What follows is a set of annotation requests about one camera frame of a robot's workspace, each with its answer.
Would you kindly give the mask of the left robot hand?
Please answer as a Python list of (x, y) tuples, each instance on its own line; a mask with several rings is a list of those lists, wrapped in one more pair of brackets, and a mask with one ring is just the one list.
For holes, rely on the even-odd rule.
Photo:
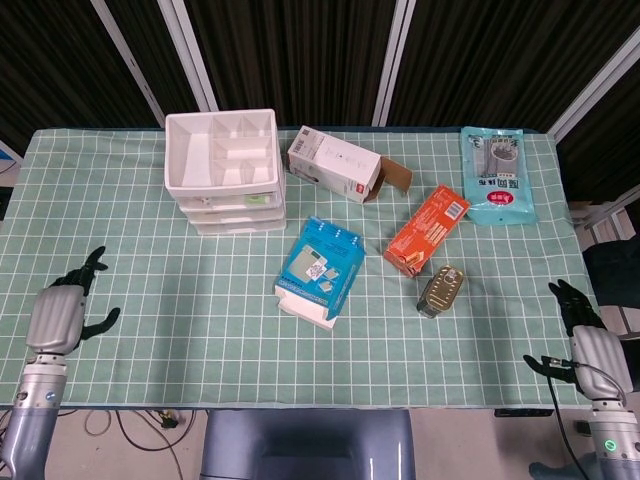
[(121, 314), (119, 307), (100, 323), (85, 323), (87, 299), (96, 273), (108, 269), (101, 262), (105, 250), (105, 246), (98, 247), (81, 267), (58, 277), (38, 293), (26, 335), (26, 345), (32, 351), (66, 356), (82, 341), (104, 334), (116, 324)]

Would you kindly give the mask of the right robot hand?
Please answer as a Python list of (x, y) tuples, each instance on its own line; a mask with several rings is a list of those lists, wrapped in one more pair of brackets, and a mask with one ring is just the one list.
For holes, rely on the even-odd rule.
[(537, 374), (572, 384), (589, 400), (620, 400), (639, 390), (639, 341), (609, 331), (588, 298), (560, 279), (549, 285), (560, 307), (571, 358), (523, 357)]

